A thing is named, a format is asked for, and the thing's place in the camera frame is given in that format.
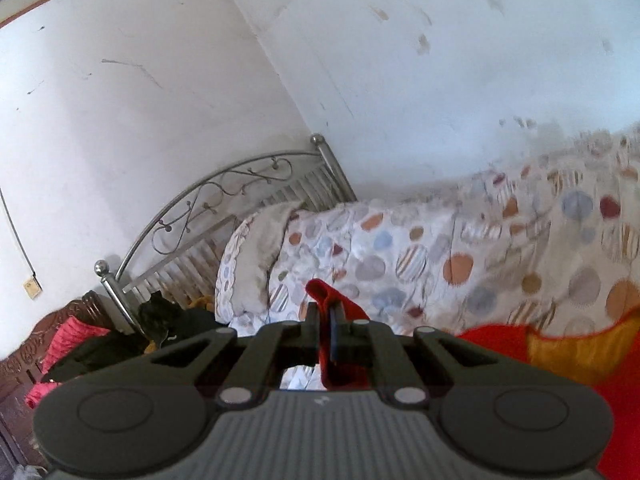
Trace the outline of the beige wall socket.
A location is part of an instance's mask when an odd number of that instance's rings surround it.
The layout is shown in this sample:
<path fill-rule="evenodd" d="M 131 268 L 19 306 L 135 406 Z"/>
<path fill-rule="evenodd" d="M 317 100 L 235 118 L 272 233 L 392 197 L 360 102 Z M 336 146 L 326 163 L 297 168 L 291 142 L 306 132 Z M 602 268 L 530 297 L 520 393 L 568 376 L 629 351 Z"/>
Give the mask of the beige wall socket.
<path fill-rule="evenodd" d="M 23 284 L 26 294 L 31 300 L 35 300 L 42 294 L 42 288 L 35 275 L 32 275 Z"/>

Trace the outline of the patterned circle print duvet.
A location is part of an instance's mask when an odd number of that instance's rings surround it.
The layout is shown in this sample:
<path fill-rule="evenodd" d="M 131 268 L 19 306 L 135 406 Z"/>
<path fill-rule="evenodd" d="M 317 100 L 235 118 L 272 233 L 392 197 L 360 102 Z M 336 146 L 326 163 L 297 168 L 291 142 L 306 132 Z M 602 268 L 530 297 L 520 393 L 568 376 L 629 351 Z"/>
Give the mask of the patterned circle print duvet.
<path fill-rule="evenodd" d="M 499 323 L 585 336 L 639 309 L 636 132 L 586 133 L 566 150 L 436 185 L 416 200 L 322 212 L 303 205 L 288 222 L 261 314 L 235 315 L 231 304 L 243 222 L 224 248 L 215 292 L 216 317 L 241 336 L 302 320 L 314 278 L 399 335 Z"/>

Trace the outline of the beige pillow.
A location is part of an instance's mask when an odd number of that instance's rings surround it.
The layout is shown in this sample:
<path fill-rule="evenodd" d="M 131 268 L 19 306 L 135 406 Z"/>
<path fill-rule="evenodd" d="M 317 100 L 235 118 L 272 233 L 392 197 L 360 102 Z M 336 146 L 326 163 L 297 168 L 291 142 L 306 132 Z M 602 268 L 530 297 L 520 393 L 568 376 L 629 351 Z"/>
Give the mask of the beige pillow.
<path fill-rule="evenodd" d="M 303 202 L 284 202 L 256 211 L 243 222 L 243 234 L 236 257 L 231 296 L 235 315 L 261 314 L 268 310 L 269 273 L 277 261 L 288 222 Z"/>

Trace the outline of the black clothes pile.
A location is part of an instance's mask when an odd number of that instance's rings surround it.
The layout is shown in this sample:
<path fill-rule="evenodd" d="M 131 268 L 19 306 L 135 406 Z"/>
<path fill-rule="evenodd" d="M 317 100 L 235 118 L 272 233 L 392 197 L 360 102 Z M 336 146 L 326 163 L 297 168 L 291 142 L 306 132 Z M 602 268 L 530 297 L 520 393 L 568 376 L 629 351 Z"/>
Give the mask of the black clothes pile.
<path fill-rule="evenodd" d="M 209 330 L 227 327 L 216 320 L 212 311 L 202 306 L 184 310 L 160 292 L 153 292 L 149 301 L 140 304 L 138 315 L 144 334 L 124 334 L 114 330 L 105 335 L 85 338 L 70 350 L 64 350 L 41 381 L 45 384 L 67 382 L 142 356 L 150 344 L 158 350 Z"/>

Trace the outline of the red knit sweater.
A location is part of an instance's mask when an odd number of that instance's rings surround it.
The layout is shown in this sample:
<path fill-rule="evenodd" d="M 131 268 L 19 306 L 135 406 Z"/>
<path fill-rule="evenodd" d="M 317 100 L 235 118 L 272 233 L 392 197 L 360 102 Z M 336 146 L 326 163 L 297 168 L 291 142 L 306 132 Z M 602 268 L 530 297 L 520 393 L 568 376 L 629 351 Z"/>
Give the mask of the red knit sweater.
<path fill-rule="evenodd" d="M 321 320 L 319 370 L 329 390 L 371 387 L 361 365 L 330 360 L 329 306 L 340 302 L 349 321 L 370 318 L 359 304 L 314 278 L 306 293 L 318 304 Z M 614 429 L 598 471 L 608 479 L 639 477 L 639 309 L 632 308 L 614 325 L 585 336 L 544 336 L 525 325 L 492 323 L 465 330 L 460 339 L 533 367 L 587 385 L 608 402 Z"/>

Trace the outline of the dark carved wooden furniture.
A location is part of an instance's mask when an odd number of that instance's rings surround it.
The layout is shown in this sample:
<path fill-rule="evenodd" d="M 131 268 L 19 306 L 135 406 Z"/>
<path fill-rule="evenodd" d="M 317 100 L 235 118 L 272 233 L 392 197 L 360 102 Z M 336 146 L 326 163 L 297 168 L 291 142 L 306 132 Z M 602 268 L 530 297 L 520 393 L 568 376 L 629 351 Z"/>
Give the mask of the dark carved wooden furniture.
<path fill-rule="evenodd" d="M 70 316 L 88 324 L 114 328 L 100 297 L 87 292 L 42 318 L 21 347 L 1 361 L 1 478 L 11 479 L 18 465 L 44 466 L 32 436 L 32 409 L 25 402 L 29 390 L 43 376 L 47 348 Z"/>

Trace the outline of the pink cushion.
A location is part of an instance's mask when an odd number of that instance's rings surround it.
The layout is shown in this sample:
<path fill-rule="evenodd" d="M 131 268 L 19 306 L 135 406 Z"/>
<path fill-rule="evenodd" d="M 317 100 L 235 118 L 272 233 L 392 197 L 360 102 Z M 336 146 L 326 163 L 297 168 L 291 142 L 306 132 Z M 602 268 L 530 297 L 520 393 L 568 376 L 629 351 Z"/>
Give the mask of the pink cushion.
<path fill-rule="evenodd" d="M 75 315 L 68 318 L 58 328 L 51 339 L 49 347 L 42 360 L 43 375 L 47 375 L 55 364 L 60 364 L 62 359 L 79 348 L 81 344 L 94 337 L 104 337 L 111 333 L 108 328 L 90 325 L 82 322 Z M 41 400 L 62 382 L 57 379 L 41 378 L 27 393 L 25 404 L 34 410 Z"/>

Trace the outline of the grey metal headboard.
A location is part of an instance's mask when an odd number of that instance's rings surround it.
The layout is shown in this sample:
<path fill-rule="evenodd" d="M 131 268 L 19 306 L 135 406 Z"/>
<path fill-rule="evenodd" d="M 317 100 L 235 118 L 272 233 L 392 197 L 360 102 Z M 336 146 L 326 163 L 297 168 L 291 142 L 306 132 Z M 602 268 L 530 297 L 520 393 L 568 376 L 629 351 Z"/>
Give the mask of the grey metal headboard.
<path fill-rule="evenodd" d="M 189 184 L 148 221 L 115 270 L 102 259 L 94 273 L 128 325 L 143 333 L 138 310 L 152 292 L 182 308 L 213 295 L 224 248 L 249 214 L 296 200 L 324 211 L 356 199 L 317 133 L 308 148 L 253 155 Z"/>

